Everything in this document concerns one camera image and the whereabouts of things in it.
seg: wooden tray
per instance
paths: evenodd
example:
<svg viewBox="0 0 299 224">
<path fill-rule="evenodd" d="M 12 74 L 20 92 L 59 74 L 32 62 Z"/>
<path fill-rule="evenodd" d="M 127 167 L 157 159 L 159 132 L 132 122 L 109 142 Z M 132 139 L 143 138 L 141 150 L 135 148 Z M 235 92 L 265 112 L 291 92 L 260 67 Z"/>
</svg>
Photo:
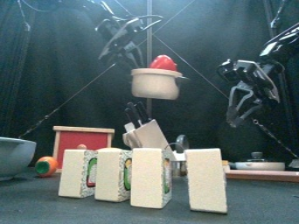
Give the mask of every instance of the wooden tray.
<svg viewBox="0 0 299 224">
<path fill-rule="evenodd" d="M 227 179 L 252 179 L 299 182 L 299 171 L 225 171 Z"/>
</svg>

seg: knife block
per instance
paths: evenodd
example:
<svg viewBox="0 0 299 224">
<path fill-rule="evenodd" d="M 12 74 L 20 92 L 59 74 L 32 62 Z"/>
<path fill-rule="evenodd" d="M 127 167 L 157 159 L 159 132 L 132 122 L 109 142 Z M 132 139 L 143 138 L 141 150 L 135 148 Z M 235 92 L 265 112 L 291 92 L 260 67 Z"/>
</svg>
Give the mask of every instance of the knife block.
<svg viewBox="0 0 299 224">
<path fill-rule="evenodd" d="M 133 148 L 157 148 L 168 151 L 171 160 L 176 161 L 172 148 L 164 138 L 164 133 L 156 120 L 152 120 L 137 129 L 132 129 L 123 135 L 124 144 Z"/>
</svg>

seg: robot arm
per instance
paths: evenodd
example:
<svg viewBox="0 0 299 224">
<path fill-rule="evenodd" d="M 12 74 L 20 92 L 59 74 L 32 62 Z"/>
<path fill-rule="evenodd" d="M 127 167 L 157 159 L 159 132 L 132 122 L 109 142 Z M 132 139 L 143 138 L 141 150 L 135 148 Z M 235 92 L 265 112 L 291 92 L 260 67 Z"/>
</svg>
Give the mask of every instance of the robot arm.
<svg viewBox="0 0 299 224">
<path fill-rule="evenodd" d="M 217 73 L 225 81 L 237 85 L 229 91 L 227 122 L 236 128 L 261 108 L 271 109 L 279 102 L 279 93 L 271 77 L 283 72 L 283 64 L 299 50 L 299 24 L 291 31 L 267 43 L 260 62 L 225 61 Z"/>
<path fill-rule="evenodd" d="M 156 25 L 163 17 L 157 15 L 133 16 L 127 12 L 125 17 L 117 17 L 107 3 L 92 0 L 60 0 L 60 4 L 87 12 L 99 32 L 107 41 L 99 59 L 109 64 L 123 60 L 131 67 L 143 67 L 143 57 L 137 45 L 133 42 L 136 35 Z M 144 20 L 153 18 L 155 21 L 144 26 Z"/>
</svg>

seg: white box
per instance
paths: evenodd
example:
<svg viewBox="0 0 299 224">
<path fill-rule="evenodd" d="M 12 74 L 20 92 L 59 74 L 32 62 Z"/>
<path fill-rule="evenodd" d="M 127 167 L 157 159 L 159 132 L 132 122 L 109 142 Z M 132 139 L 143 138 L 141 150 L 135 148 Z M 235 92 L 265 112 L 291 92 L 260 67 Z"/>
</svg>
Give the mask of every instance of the white box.
<svg viewBox="0 0 299 224">
<path fill-rule="evenodd" d="M 225 214 L 225 176 L 220 149 L 185 150 L 191 210 Z"/>
<path fill-rule="evenodd" d="M 95 193 L 97 152 L 93 150 L 65 150 L 60 174 L 61 197 L 85 198 Z"/>
<path fill-rule="evenodd" d="M 132 155 L 131 206 L 163 208 L 172 198 L 171 153 L 136 148 Z"/>
<path fill-rule="evenodd" d="M 131 195 L 132 151 L 105 148 L 97 151 L 96 200 L 120 202 Z"/>
</svg>

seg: orange ball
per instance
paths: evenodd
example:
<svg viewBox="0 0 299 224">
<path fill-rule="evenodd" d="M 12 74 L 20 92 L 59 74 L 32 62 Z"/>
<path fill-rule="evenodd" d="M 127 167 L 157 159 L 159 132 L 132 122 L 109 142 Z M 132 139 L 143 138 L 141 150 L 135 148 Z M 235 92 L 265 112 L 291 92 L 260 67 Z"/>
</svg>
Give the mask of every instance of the orange ball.
<svg viewBox="0 0 299 224">
<path fill-rule="evenodd" d="M 35 164 L 35 171 L 41 178 L 49 177 L 57 170 L 59 162 L 53 157 L 41 157 Z"/>
<path fill-rule="evenodd" d="M 77 149 L 81 149 L 81 150 L 85 150 L 88 147 L 87 147 L 87 145 L 85 144 L 80 144 L 79 146 L 77 146 Z"/>
</svg>

